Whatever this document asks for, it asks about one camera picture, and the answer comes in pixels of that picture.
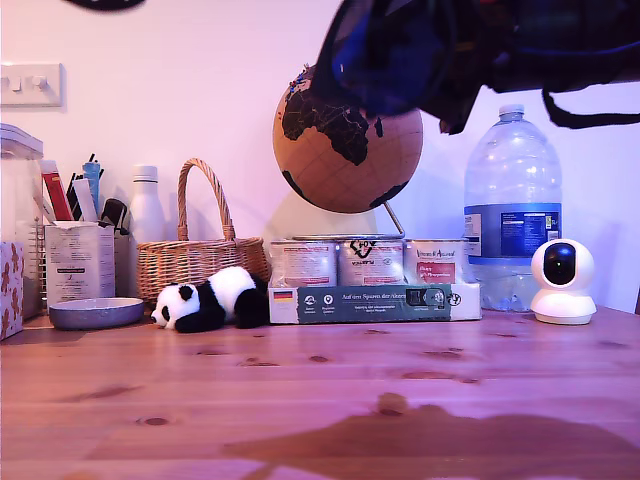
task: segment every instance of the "light switch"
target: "light switch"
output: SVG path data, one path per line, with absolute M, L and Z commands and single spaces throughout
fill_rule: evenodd
M 3 64 L 2 106 L 61 106 L 61 72 L 62 65 L 59 63 Z
M 22 78 L 9 77 L 9 88 L 12 92 L 19 92 L 22 89 Z
M 47 87 L 47 77 L 43 77 L 42 75 L 36 75 L 32 78 L 31 83 L 33 83 L 34 87 L 39 88 L 40 90 Z

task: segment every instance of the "camera lens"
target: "camera lens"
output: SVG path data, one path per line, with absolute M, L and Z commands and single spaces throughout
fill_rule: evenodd
M 554 285 L 566 285 L 576 276 L 576 249 L 554 243 L 544 252 L 544 276 Z

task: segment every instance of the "basket handle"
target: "basket handle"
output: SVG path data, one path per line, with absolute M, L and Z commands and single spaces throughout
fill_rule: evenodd
M 229 206 L 227 205 L 227 199 L 222 191 L 222 185 L 218 181 L 216 174 L 213 173 L 211 167 L 199 158 L 191 158 L 185 162 L 180 170 L 180 177 L 178 178 L 178 240 L 189 240 L 189 231 L 187 229 L 187 176 L 191 167 L 198 167 L 209 179 L 209 183 L 213 187 L 213 191 L 216 194 L 218 200 L 218 208 L 220 209 L 220 221 L 222 222 L 222 232 L 224 239 L 227 241 L 234 241 L 236 239 L 236 232 L 233 229 L 233 222 L 231 221 L 231 214 L 229 213 Z

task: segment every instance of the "white bottle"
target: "white bottle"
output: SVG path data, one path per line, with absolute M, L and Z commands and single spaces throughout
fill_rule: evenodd
M 130 294 L 138 295 L 136 268 L 138 244 L 166 239 L 166 220 L 158 197 L 158 168 L 133 167 L 133 199 L 129 209 Z
M 538 290 L 531 258 L 562 236 L 560 162 L 522 105 L 500 108 L 500 121 L 480 140 L 465 175 L 468 258 L 482 306 L 528 311 Z

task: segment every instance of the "german flag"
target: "german flag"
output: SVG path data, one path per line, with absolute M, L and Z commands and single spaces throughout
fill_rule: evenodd
M 293 302 L 293 290 L 287 292 L 273 292 L 273 300 L 276 302 Z

